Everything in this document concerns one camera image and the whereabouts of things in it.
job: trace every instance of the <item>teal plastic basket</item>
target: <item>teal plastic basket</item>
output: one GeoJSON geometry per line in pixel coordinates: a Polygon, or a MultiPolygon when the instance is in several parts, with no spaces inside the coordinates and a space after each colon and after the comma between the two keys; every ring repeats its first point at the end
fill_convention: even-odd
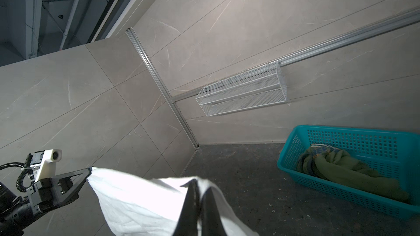
{"type": "Polygon", "coordinates": [[[407,219],[420,213],[419,146],[420,135],[408,132],[302,125],[294,128],[289,135],[277,166],[299,184],[407,219]],[[297,172],[299,155],[314,143],[345,149],[381,175],[399,180],[401,188],[410,194],[410,204],[297,172]]]}

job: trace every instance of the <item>pipe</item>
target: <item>pipe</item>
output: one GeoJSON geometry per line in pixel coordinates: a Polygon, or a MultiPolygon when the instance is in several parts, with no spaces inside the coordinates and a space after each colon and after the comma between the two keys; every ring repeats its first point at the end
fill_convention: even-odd
{"type": "Polygon", "coordinates": [[[74,13],[76,12],[78,3],[79,3],[79,0],[74,0],[73,2],[73,6],[71,7],[70,16],[68,17],[68,20],[67,20],[66,29],[64,30],[64,35],[63,35],[63,39],[61,40],[61,45],[60,45],[59,50],[63,49],[64,42],[66,42],[67,34],[68,34],[68,31],[70,30],[70,25],[71,25],[71,22],[73,21],[74,13]]]}

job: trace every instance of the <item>dark gray floor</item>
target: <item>dark gray floor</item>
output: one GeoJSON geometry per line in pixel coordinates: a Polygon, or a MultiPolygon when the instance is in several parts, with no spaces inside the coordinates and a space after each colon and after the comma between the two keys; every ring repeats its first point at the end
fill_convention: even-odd
{"type": "Polygon", "coordinates": [[[183,176],[213,181],[238,218],[260,235],[417,235],[411,232],[412,221],[296,184],[277,168],[282,148],[203,145],[183,176]]]}

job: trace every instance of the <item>white towel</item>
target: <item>white towel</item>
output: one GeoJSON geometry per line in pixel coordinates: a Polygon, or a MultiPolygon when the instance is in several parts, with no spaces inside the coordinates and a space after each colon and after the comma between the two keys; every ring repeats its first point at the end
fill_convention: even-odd
{"type": "MultiPolygon", "coordinates": [[[[228,236],[258,236],[236,217],[222,191],[208,180],[198,177],[145,180],[95,167],[87,178],[98,196],[109,228],[117,236],[171,236],[188,189],[181,185],[192,179],[197,180],[200,199],[208,188],[213,188],[220,219],[228,236]]],[[[199,223],[197,228],[201,235],[199,223]]]]}

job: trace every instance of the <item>green towel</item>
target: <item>green towel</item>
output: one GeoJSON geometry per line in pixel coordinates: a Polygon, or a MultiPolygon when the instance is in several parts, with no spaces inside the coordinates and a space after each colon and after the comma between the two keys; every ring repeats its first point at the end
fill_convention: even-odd
{"type": "Polygon", "coordinates": [[[400,202],[409,198],[398,180],[385,178],[347,151],[325,144],[312,144],[300,155],[297,171],[400,202]]]}

